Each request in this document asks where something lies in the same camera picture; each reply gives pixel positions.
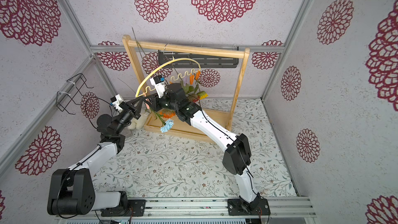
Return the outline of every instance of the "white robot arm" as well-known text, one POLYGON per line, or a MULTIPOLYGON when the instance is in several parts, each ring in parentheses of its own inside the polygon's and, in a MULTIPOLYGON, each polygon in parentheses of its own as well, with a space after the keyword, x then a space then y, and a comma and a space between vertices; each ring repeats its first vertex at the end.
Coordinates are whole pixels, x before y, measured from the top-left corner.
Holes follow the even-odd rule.
POLYGON ((107 160, 122 150, 125 137, 120 132, 129 125, 132 118, 140 117, 139 112, 142 103, 145 102, 155 111, 162 108, 174 110, 181 121, 198 128, 210 137, 224 152, 224 167, 236 178, 241 208, 247 214, 257 214, 260 194, 254 186, 250 172, 251 152, 247 137, 228 131, 212 120, 200 106, 189 102, 179 83, 166 87, 161 76, 152 78, 151 82, 157 90, 163 91, 162 97, 155 94, 124 102, 117 95, 111 99, 114 107, 120 112, 119 115, 101 115, 97 119, 97 131, 102 133, 98 147, 78 163, 53 173, 47 212, 61 215, 87 214, 92 210, 107 209, 113 214, 128 214, 130 207, 126 192, 95 192, 91 173, 96 173, 107 160))

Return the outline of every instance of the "aluminum frame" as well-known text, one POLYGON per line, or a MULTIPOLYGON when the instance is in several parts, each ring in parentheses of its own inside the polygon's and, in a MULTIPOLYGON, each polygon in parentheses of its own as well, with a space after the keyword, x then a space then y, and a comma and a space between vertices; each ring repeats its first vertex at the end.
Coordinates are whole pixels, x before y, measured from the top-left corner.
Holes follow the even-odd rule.
POLYGON ((301 6, 296 15, 296 18, 293 22, 293 25, 289 31, 288 36, 287 36, 287 39, 286 39, 286 42, 284 45, 285 49, 279 55, 279 58, 276 61, 275 67, 272 70, 271 77, 269 78, 266 88, 264 90, 264 93, 262 96, 263 102, 265 102, 267 100, 269 93, 271 92, 271 88, 276 83, 276 78, 282 72, 281 69, 286 62, 286 57, 289 55, 289 53, 293 47, 293 44, 299 35, 299 31, 300 31, 302 25, 304 24, 305 18, 308 15, 308 12, 313 3, 314 3, 314 0, 303 0, 302 1, 301 6))
POLYGON ((105 72, 105 69, 104 69, 102 63, 99 62, 100 60, 98 59, 97 55, 91 51, 90 40, 88 39, 86 33, 84 32, 84 29, 83 29, 82 25, 80 24, 79 19, 77 18, 76 14, 74 13, 73 8, 70 5, 69 1, 68 0, 57 0, 57 2, 58 2, 59 7, 62 9, 62 12, 66 16, 67 20, 72 25, 72 29, 75 31, 77 37, 79 38, 79 40, 80 40, 81 44, 83 45, 87 54, 94 56, 96 61, 98 61, 96 63, 96 66, 97 66, 98 72, 101 75, 102 80, 105 83, 107 89, 109 90, 109 92, 112 95, 117 95, 117 90, 116 90, 115 86, 113 86, 112 81, 109 79, 107 73, 105 72))
MULTIPOLYGON (((194 218, 256 218, 255 216, 228 215, 227 200, 233 197, 199 197, 199 198, 129 198, 129 200, 146 200, 144 216, 134 217, 135 220, 145 219, 194 219, 194 218)), ((316 218, 312 203, 308 197, 267 197, 272 218, 316 218)), ((90 220, 96 218, 95 212, 77 216, 69 220, 90 220)), ((102 220, 128 220, 129 217, 100 217, 102 220)))
MULTIPOLYGON (((284 46, 262 46, 262 45, 191 45, 193 47, 210 47, 228 50, 245 50, 249 47, 250 52, 277 52, 282 53, 285 49, 284 46)), ((97 52, 126 52, 123 45, 91 45, 91 51, 97 52)), ((157 50, 144 49, 145 52, 157 52, 157 50)))
MULTIPOLYGON (((84 73, 84 71, 92 64, 92 56, 88 56, 73 75, 84 73)), ((66 82, 59 91, 68 92, 74 87, 72 83, 66 82)), ((8 151, 0 159, 0 179, 6 173, 6 170, 11 167, 20 157, 21 153, 27 148, 29 142, 37 137, 43 126, 51 119, 58 108, 56 107, 56 93, 37 115, 37 117, 30 123, 24 132, 17 138, 8 151)))

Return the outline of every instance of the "blue flower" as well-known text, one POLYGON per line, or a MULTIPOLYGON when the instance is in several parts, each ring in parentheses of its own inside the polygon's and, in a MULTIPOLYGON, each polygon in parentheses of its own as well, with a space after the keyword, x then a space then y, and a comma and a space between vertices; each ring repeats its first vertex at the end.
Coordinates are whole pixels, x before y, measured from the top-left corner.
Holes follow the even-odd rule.
POLYGON ((166 124, 160 128, 161 132, 167 132, 168 130, 170 130, 174 125, 174 121, 172 121, 171 119, 168 119, 166 121, 166 124))

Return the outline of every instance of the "metal hook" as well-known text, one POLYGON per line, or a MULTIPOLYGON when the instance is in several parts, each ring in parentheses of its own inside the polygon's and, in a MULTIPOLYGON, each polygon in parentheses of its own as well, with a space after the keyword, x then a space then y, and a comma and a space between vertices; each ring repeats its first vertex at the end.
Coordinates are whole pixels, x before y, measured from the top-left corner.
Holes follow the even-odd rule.
POLYGON ((166 46, 167 46, 167 44, 169 44, 169 43, 166 43, 166 45, 164 46, 163 52, 166 52, 166 46))

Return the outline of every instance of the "artificial flower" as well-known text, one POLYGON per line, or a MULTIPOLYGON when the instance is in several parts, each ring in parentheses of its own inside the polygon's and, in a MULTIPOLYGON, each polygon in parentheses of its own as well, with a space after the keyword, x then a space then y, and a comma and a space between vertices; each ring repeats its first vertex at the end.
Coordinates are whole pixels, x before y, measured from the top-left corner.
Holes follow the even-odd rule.
POLYGON ((200 92, 197 93, 197 94, 198 94, 200 100, 201 100, 201 99, 204 99, 204 98, 206 98, 206 97, 208 96, 207 93, 206 93, 205 91, 200 91, 200 92))
POLYGON ((159 113, 165 118, 171 118, 176 115, 175 111, 169 109, 162 109, 159 113))
POLYGON ((160 128, 160 131, 163 132, 167 132, 168 130, 170 130, 174 125, 174 121, 172 121, 171 119, 168 119, 165 122, 165 125, 163 127, 160 128))
POLYGON ((190 102, 197 102, 199 100, 199 96, 196 93, 189 94, 187 98, 190 102))

